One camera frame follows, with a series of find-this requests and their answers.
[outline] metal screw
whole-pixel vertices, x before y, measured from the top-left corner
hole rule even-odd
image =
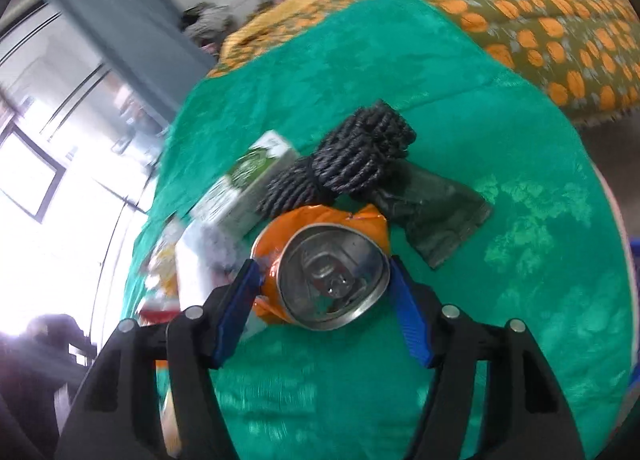
[[[136,327],[136,322],[132,319],[123,319],[118,323],[118,330],[121,332],[130,332]]]
[[[509,326],[511,330],[519,333],[524,332],[527,329],[527,325],[525,325],[524,321],[521,321],[520,319],[512,319],[509,322]]]
[[[455,319],[460,315],[460,309],[455,305],[445,305],[442,307],[442,315],[447,319]]]
[[[204,314],[204,310],[200,305],[193,305],[193,307],[189,307],[184,311],[184,315],[187,316],[188,319],[200,319]]]

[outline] green cloth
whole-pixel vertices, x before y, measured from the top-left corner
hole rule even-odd
[[[174,123],[135,274],[172,212],[184,215],[263,132],[309,153],[383,98],[414,127],[409,160],[480,191],[494,213],[437,271],[391,231],[415,280],[477,321],[526,321],[574,411],[588,456],[609,434],[630,370],[625,257],[580,139],[539,90],[422,0],[363,0],[227,76],[200,83]],[[480,368],[463,457],[478,435]],[[388,300],[325,333],[275,326],[213,374],[240,458],[398,460],[431,373]]]

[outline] coiled black rope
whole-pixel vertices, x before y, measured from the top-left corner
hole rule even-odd
[[[331,205],[341,193],[370,189],[388,163],[407,156],[414,141],[411,126],[383,100],[359,108],[310,156],[298,159],[270,182],[258,212],[275,218],[303,205]]]

